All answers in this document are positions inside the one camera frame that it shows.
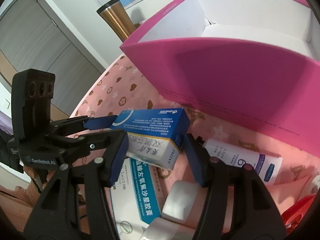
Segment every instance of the pink bedsheet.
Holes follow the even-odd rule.
[[[122,110],[128,109],[168,107],[181,107],[181,105],[159,95],[132,62],[125,55],[121,55],[111,68],[100,76],[71,117],[81,115],[100,117],[119,114]],[[191,121],[189,132],[195,138],[198,136],[204,140],[215,138],[283,158],[275,185],[268,187],[281,213],[297,201],[309,177],[318,174],[320,159],[307,152],[194,109],[185,107],[185,110]],[[102,154],[103,150],[92,151],[88,157],[77,160],[75,165],[88,163]],[[184,152],[179,155],[173,171],[158,169],[158,172],[165,196],[176,180],[194,181]]]

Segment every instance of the door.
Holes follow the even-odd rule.
[[[16,0],[1,18],[0,50],[18,72],[34,68],[55,73],[52,103],[68,116],[101,74],[37,0]]]

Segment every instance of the pink box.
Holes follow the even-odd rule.
[[[305,0],[174,0],[121,49],[166,99],[320,157],[319,39]]]

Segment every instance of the tumbler lid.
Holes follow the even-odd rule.
[[[102,5],[98,10],[97,13],[100,14],[102,13],[105,9],[107,9],[108,7],[110,7],[111,5],[115,4],[116,2],[119,2],[120,0],[110,0],[109,2],[105,3],[104,5]]]

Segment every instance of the white tube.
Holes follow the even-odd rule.
[[[242,167],[250,164],[266,185],[274,184],[282,163],[281,157],[264,155],[215,139],[207,140],[203,147],[211,157],[218,157],[227,165]]]

